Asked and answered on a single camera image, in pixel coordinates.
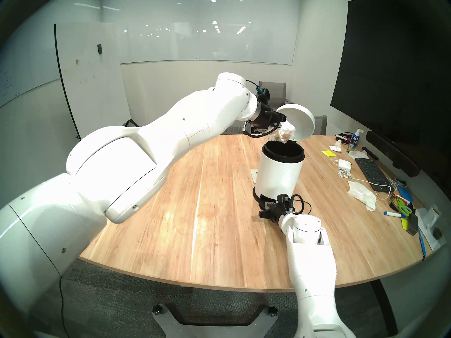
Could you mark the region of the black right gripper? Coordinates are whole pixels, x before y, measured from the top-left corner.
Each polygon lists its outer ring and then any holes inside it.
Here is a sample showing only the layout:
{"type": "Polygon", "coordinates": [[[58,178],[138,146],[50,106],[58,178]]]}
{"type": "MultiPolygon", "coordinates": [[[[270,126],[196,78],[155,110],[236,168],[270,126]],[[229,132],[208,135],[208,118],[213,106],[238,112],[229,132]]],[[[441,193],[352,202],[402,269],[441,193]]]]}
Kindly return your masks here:
{"type": "Polygon", "coordinates": [[[280,204],[277,203],[277,200],[270,198],[262,198],[262,207],[266,209],[259,211],[259,217],[275,224],[279,224],[280,219],[283,219],[288,213],[293,212],[293,205],[291,203],[280,204]]]}

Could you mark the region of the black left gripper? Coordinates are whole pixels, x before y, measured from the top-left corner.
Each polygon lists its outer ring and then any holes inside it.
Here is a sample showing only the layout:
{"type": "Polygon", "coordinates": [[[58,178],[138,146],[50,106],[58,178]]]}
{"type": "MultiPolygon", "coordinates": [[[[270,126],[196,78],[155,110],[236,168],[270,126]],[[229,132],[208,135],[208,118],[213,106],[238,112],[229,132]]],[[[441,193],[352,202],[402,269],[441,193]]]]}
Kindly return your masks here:
{"type": "Polygon", "coordinates": [[[257,108],[251,116],[251,125],[259,130],[266,130],[262,132],[261,136],[267,136],[275,132],[281,122],[286,121],[286,115],[273,110],[268,104],[257,102],[257,108]]]}

